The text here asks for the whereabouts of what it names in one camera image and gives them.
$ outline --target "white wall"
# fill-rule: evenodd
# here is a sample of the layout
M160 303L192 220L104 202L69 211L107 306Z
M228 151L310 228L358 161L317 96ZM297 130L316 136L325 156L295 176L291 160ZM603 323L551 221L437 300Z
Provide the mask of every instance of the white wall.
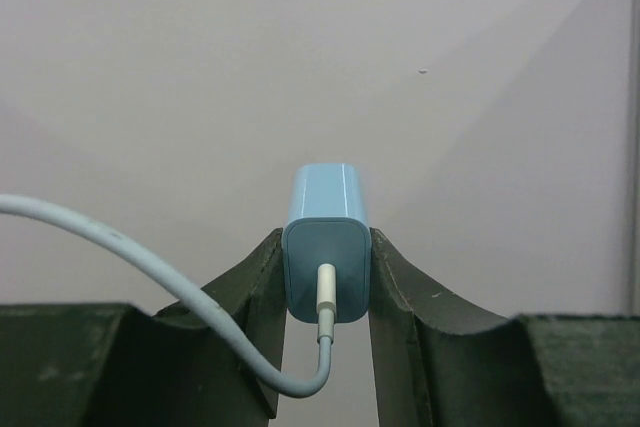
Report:
M462 296L619 312L630 6L0 0L0 190L89 213L205 283L282 225L298 166L347 161L372 224ZM172 300L51 228L3 218L0 239L0 302ZM290 321L285 369L314 356ZM327 388L283 399L274 425L375 415L363 320L337 330Z

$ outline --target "white cable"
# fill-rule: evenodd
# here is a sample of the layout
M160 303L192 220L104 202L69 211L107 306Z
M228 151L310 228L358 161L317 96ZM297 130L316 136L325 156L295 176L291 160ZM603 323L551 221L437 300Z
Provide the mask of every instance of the white cable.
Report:
M160 257L117 230L64 207L18 195L0 195L0 213L27 217L59 227L100 245L126 260L155 280L184 303L191 312L200 317L250 367L255 375L272 389L289 397L303 398L315 394L326 384L331 370L331 345L333 343L335 314L335 270L333 286L331 286L330 282L327 283L325 279L326 274L322 274L327 271L326 268L318 269L319 284L322 274L322 284L326 285L329 291L331 289L334 291L333 310L321 310L321 313L331 312L331 318L328 318L326 313L320 316L323 332L330 331L331 336L328 334L318 336L318 370L312 379L299 381L286 376L271 365L247 339L233 318L196 284ZM324 289L325 287L322 292L319 289L318 293L326 296Z

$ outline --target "vertical gray edge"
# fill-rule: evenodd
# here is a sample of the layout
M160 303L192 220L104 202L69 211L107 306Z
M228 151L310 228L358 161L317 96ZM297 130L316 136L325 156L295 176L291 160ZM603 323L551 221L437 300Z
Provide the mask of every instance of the vertical gray edge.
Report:
M631 179L631 313L640 315L640 81L638 79L640 64L640 0L632 0L631 24L631 56L629 64L629 115L632 129L632 144L634 148Z

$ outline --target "cord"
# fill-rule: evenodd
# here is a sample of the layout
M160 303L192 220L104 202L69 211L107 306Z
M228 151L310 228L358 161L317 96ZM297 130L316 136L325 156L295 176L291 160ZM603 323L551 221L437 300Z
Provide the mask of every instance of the cord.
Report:
M0 195L0 213L27 217L59 227L126 260L182 301L229 345L262 382L281 394L294 398L310 397L326 384L331 370L336 312L335 269L332 265L323 264L318 269L318 298L323 299L322 304L318 300L318 369L312 379L300 381L288 377L271 365L233 318L196 284L117 230L65 207L18 195Z

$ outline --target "blue plastic casing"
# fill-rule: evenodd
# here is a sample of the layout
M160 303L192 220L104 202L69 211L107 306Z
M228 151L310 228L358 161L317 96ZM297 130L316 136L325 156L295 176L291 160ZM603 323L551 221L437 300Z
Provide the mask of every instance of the blue plastic casing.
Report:
M360 181L348 164L309 164L298 170L289 222L282 234L289 311L316 323L318 267L336 268L336 322L353 322L369 308L371 232Z

